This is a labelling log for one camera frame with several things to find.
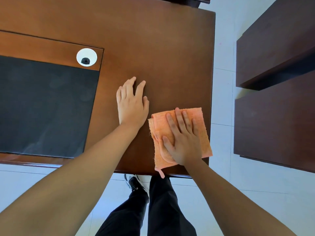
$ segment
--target black pants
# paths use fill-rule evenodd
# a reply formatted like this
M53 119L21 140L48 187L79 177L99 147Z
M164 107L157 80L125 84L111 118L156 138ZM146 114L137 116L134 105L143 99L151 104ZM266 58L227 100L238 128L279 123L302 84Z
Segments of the black pants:
M107 217L96 236L139 236L149 197L143 189L137 189L129 199ZM195 228L184 217L169 178L152 176L148 236L197 235Z

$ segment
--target floor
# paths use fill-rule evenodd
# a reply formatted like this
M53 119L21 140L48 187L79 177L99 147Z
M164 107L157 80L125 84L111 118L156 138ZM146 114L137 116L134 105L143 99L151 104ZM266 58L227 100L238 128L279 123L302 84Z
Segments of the floor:
M315 174L241 158L233 154L236 40L275 0L212 0L200 8L216 12L210 167L297 235L315 232ZM0 211L53 169L0 165ZM143 176L148 187L150 177ZM222 235L191 179L171 179L178 203L197 234ZM130 194L123 175L114 174L77 236L93 236L108 214ZM141 235L147 232L147 214Z

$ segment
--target pant leg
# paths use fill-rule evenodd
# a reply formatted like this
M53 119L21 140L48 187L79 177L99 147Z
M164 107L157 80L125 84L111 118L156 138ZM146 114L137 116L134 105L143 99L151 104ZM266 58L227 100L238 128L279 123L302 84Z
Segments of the pant leg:
M148 201L148 194L142 188L136 189L109 214L95 236L139 236Z
M197 236L178 206L169 178L152 176L149 195L148 236Z

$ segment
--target white circular cap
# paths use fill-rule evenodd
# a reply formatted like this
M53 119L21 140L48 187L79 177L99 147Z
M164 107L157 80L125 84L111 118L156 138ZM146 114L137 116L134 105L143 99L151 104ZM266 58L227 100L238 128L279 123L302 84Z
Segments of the white circular cap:
M77 53L77 62L82 66L89 67L89 66L95 64L96 60L97 60L97 54L95 51L93 51L90 48L81 49Z

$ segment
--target cleaning cloth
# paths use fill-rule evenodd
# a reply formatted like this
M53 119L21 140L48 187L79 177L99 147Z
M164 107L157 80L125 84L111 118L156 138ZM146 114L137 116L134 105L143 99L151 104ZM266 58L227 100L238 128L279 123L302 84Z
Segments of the cleaning cloth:
M203 114L201 108L188 108L181 109L180 112L186 111L189 120L196 120L198 130L199 130L199 140L201 145L202 157L212 156L212 150L210 147L209 138L207 135L206 126L204 125ZM169 154L165 148L162 140L162 136L166 136L169 141L174 145L175 138L169 127L166 114L169 113L175 124L178 126L178 122L175 115L175 110L165 111L160 113L152 114L152 118L149 119L149 127L151 131L151 136L154 142L155 155L155 170L158 171L162 178L165 177L162 169L166 167L171 167L177 165L172 156Z

